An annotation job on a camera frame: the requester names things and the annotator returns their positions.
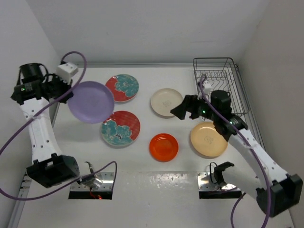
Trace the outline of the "yellow bear plate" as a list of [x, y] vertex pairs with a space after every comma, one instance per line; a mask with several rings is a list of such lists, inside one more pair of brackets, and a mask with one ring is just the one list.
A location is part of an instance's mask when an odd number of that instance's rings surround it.
[[194, 149], [206, 157], [218, 157], [228, 146], [228, 142], [216, 131], [213, 122], [197, 124], [191, 130], [190, 141]]

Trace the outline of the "red floral plate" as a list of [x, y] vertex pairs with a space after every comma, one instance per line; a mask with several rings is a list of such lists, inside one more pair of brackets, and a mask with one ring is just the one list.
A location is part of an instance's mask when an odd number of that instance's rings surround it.
[[138, 117], [128, 111], [116, 111], [106, 119], [100, 129], [102, 139], [113, 147], [125, 147], [138, 137], [141, 124]]
[[138, 80], [128, 74], [111, 77], [105, 84], [114, 96], [114, 101], [123, 103], [133, 99], [139, 91]]

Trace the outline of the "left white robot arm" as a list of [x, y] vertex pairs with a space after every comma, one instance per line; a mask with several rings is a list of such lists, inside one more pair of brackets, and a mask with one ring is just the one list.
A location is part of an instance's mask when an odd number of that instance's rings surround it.
[[48, 110], [35, 114], [71, 88], [76, 65], [61, 62], [56, 72], [43, 73], [43, 64], [21, 65], [11, 99], [16, 101], [26, 118], [32, 144], [32, 165], [26, 168], [28, 176], [40, 185], [50, 188], [79, 176], [76, 159], [64, 155], [56, 141]]

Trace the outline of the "cream white plate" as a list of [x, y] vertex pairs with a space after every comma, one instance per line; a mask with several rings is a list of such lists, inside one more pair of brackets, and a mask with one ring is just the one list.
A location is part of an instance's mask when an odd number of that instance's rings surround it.
[[173, 117], [171, 110], [180, 105], [183, 96], [175, 89], [163, 88], [157, 90], [150, 98], [153, 111], [162, 117]]

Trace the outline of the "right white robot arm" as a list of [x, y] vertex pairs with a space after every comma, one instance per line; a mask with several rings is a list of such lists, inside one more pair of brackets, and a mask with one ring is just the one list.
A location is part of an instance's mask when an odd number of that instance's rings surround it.
[[186, 95], [180, 105], [170, 111], [183, 120], [203, 117], [213, 122], [216, 131], [246, 160], [254, 174], [241, 171], [227, 161], [214, 168], [212, 178], [217, 185], [233, 184], [255, 198], [260, 209], [273, 218], [300, 201], [303, 180], [289, 174], [268, 155], [254, 138], [247, 124], [232, 112], [230, 94], [211, 92], [210, 99]]

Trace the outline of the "purple plate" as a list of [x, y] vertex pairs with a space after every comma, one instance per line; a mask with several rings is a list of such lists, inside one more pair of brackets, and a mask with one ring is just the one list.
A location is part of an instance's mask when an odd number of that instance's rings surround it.
[[114, 96], [105, 85], [95, 81], [80, 83], [68, 102], [70, 112], [78, 120], [97, 124], [105, 121], [114, 111]]

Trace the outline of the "orange plate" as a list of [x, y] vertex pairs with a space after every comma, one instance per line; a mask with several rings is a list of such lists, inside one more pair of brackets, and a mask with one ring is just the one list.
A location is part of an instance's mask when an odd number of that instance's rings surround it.
[[149, 144], [150, 155], [159, 162], [169, 162], [173, 160], [178, 151], [178, 141], [168, 133], [155, 135]]

